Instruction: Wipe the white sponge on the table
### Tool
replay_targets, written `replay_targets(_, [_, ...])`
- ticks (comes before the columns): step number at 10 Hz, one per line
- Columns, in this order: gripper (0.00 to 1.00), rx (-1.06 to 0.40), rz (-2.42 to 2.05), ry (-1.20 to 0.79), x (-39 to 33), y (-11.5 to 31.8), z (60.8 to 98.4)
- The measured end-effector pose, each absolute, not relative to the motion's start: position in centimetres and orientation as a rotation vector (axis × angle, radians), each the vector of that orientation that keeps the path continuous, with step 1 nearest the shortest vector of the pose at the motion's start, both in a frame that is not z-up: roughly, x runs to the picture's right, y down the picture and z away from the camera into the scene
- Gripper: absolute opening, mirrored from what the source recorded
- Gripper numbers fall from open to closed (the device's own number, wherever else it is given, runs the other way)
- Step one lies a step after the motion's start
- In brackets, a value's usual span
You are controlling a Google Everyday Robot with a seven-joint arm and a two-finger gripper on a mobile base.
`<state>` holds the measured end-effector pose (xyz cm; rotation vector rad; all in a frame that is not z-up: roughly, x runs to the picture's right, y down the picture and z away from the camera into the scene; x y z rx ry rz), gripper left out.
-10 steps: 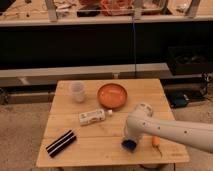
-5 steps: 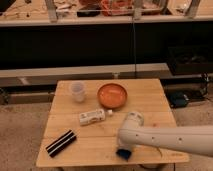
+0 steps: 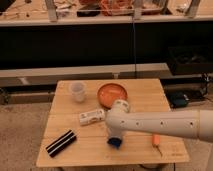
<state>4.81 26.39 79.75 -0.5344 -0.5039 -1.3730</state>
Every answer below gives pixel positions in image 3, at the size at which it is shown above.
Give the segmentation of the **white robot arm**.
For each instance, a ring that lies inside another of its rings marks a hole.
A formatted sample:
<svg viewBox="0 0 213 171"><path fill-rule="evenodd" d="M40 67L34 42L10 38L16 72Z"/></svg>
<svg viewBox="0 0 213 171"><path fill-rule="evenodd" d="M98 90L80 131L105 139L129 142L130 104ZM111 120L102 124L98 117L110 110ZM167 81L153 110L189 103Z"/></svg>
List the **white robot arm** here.
<svg viewBox="0 0 213 171"><path fill-rule="evenodd" d="M107 143L119 148L125 131L146 132L213 143L213 110L130 113L129 103L115 100L105 123Z"/></svg>

